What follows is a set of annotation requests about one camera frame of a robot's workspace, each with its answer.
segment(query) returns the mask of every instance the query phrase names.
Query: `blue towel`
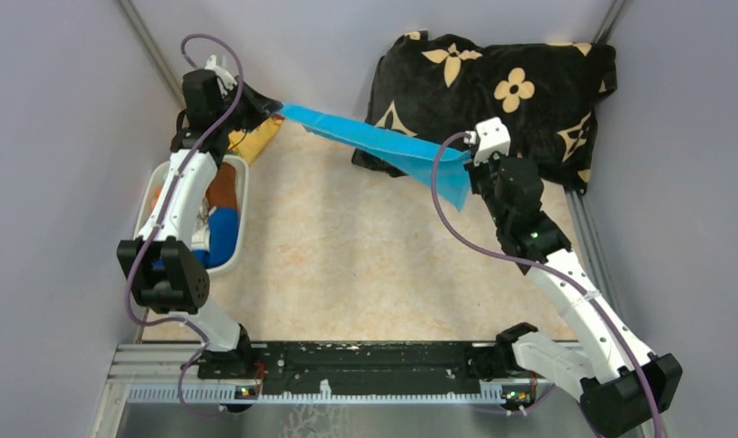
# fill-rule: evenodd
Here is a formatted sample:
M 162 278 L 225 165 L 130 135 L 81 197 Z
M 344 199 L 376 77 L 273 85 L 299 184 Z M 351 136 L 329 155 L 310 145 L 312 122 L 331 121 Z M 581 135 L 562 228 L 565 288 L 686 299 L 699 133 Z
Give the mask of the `blue towel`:
M 237 247 L 237 236 L 240 230 L 240 215 L 231 208 L 217 208 L 207 218 L 210 228 L 210 251 L 193 249 L 192 254 L 207 269 L 228 262 Z M 153 263 L 154 267 L 164 267 L 161 259 Z
M 438 144 L 288 103 L 278 113 L 301 124 L 310 132 L 381 158 L 427 187 L 431 186 L 431 169 L 433 158 L 439 149 Z M 467 159 L 467 151 L 448 148 L 439 166 L 439 195 L 452 203 L 457 210 L 463 208 L 465 197 L 471 189 L 468 173 L 463 168 Z

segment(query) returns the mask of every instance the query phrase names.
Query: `gray wall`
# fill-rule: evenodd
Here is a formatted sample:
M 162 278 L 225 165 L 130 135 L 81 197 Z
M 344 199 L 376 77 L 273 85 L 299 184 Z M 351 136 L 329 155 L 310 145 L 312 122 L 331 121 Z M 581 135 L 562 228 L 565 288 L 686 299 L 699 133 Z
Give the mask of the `gray wall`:
M 275 99 L 363 118 L 379 57 L 404 32 L 477 44 L 589 41 L 611 0 L 129 0 L 180 76 L 180 43 L 209 32 L 229 43 L 247 82 Z M 194 59 L 212 46 L 194 42 Z
M 738 436 L 738 0 L 618 25 L 587 201 L 626 319 L 685 375 L 681 436 Z
M 0 1 L 0 437 L 84 437 L 176 107 L 110 0 Z

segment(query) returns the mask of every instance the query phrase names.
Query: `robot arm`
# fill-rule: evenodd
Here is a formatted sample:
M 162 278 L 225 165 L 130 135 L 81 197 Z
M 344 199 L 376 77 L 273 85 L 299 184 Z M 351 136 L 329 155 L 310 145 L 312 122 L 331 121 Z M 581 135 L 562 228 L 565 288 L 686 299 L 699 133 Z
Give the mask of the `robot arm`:
M 183 77 L 186 110 L 178 118 L 178 130 L 172 139 L 170 169 L 162 187 L 164 195 L 157 200 L 136 238 L 120 242 L 117 257 L 125 276 L 135 276 L 132 295 L 138 305 L 157 314 L 188 319 L 210 340 L 206 349 L 217 359 L 223 355 L 226 360 L 249 366 L 250 341 L 243 326 L 210 299 L 210 277 L 191 252 L 195 212 L 228 151 L 229 132 L 252 130 L 281 106 L 244 84 L 234 112 L 199 150 L 193 151 L 197 139 L 227 111 L 238 91 L 237 85 L 236 79 L 217 65 L 215 56 L 208 59 L 204 69 Z M 189 121 L 188 127 L 182 126 L 183 116 Z M 138 271 L 131 273 L 144 239 L 157 224 L 161 224 L 159 232 L 143 255 Z
M 472 145 L 465 163 L 472 190 L 480 194 L 497 227 L 497 239 L 509 256 L 517 256 L 567 274 L 587 293 L 582 296 L 565 280 L 519 264 L 554 303 L 575 332 L 586 357 L 555 343 L 529 324 L 498 335 L 494 357 L 504 370 L 531 370 L 572 395 L 585 415 L 605 436 L 619 436 L 650 418 L 645 394 L 634 367 L 603 318 L 596 303 L 620 330 L 645 372 L 660 412 L 669 408 L 682 369 L 671 354 L 659 357 L 616 315 L 589 281 L 564 233 L 541 211 L 543 182 L 533 162 L 509 157 L 508 129 L 495 118 L 476 125 L 466 142 Z

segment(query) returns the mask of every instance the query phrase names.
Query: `black pillow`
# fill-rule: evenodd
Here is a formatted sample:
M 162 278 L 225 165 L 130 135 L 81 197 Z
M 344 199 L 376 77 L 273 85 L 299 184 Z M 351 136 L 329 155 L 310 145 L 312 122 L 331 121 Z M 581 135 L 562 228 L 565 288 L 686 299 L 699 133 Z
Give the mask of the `black pillow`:
M 410 32 L 379 60 L 366 122 L 441 143 L 497 116 L 511 133 L 512 155 L 584 193 L 597 135 L 593 107 L 616 89 L 615 58 L 607 45 L 478 47 L 456 35 Z M 364 151 L 352 162 L 404 174 Z

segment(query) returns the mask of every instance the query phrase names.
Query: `table surface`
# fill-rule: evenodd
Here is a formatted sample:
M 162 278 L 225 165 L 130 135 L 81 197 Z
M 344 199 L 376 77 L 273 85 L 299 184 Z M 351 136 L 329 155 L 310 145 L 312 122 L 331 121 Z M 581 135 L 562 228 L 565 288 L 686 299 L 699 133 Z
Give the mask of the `table surface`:
M 446 231 L 427 187 L 353 166 L 352 151 L 285 122 L 253 163 L 239 266 L 210 290 L 251 339 L 494 339 L 522 321 L 574 338 L 516 265 Z M 542 201 L 580 254 L 562 188 L 547 182 Z M 461 234 L 499 251 L 479 197 L 444 212 Z M 143 338 L 195 336 L 163 324 Z

